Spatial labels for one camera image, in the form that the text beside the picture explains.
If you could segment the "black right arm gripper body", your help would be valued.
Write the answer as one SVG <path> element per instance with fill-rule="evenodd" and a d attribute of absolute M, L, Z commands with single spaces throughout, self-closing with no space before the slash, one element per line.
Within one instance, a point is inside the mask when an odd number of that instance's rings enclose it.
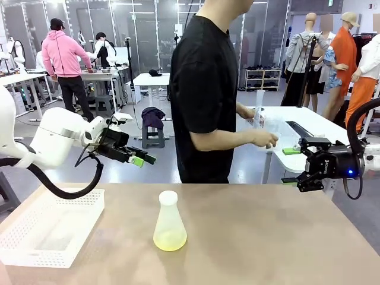
<path fill-rule="evenodd" d="M 351 150 L 306 150 L 306 178 L 311 180 L 358 178 L 362 175 L 360 160 Z"/>

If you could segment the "person's right hand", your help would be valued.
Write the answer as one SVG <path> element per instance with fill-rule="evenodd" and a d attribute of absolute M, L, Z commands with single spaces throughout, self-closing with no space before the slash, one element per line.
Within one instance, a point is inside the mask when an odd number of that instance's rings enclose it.
<path fill-rule="evenodd" d="M 265 147 L 266 149 L 276 147 L 278 136 L 263 129 L 253 130 L 252 143 L 258 147 Z"/>

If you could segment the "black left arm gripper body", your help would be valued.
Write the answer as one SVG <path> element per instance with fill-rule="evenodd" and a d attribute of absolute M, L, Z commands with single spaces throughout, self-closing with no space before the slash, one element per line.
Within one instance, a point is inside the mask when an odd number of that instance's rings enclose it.
<path fill-rule="evenodd" d="M 92 148 L 88 152 L 91 159 L 100 161 L 97 157 L 104 156 L 111 160 L 127 163 L 131 157 L 127 150 L 129 135 L 110 126 L 92 128 L 88 131 L 88 146 Z"/>

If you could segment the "person's left hand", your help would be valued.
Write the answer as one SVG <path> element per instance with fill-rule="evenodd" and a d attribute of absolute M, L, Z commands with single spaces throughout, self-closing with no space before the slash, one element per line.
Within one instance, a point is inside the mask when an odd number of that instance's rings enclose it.
<path fill-rule="evenodd" d="M 247 107 L 245 120 L 254 128 L 264 127 L 265 118 L 262 116 L 261 112 L 259 112 L 259 114 L 256 114 L 254 108 Z"/>

